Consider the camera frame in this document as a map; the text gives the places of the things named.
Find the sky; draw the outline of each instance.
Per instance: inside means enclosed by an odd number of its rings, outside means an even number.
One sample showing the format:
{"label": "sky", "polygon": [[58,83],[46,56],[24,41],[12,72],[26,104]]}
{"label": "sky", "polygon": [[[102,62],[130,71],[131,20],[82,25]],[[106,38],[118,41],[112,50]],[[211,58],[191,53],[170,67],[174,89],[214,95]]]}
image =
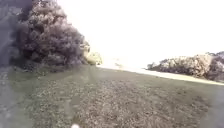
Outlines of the sky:
{"label": "sky", "polygon": [[224,50],[223,0],[58,0],[107,57],[141,65]]}

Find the green grass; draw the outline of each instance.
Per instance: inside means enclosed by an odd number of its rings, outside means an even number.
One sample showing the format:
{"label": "green grass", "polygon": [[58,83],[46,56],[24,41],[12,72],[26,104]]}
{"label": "green grass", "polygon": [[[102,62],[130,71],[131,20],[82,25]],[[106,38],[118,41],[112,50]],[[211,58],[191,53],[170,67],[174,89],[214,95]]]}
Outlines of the green grass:
{"label": "green grass", "polygon": [[12,70],[9,80],[37,128],[197,128],[223,89],[89,66],[44,76]]}

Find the bush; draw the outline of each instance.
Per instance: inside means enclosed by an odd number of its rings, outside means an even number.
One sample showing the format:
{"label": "bush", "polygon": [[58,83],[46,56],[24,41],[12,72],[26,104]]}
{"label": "bush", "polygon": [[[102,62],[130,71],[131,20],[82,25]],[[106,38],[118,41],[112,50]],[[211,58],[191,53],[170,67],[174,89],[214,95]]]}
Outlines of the bush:
{"label": "bush", "polygon": [[103,63],[101,55],[98,52],[90,52],[86,58],[91,65],[100,65]]}
{"label": "bush", "polygon": [[159,65],[149,67],[149,70],[203,77],[210,69],[212,58],[211,55],[205,54],[194,57],[165,59]]}
{"label": "bush", "polygon": [[13,35],[14,46],[26,59],[48,65],[87,63],[89,44],[53,0],[33,0],[23,8]]}

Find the vegetation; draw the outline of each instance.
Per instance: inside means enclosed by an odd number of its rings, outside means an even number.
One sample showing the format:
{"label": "vegetation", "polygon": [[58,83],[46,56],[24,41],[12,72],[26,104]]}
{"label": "vegetation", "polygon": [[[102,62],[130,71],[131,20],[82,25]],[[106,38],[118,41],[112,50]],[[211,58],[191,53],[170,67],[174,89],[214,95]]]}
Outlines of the vegetation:
{"label": "vegetation", "polygon": [[149,64],[148,69],[219,81],[224,78],[224,59],[221,52],[217,54],[206,53],[194,57],[165,59],[158,65]]}

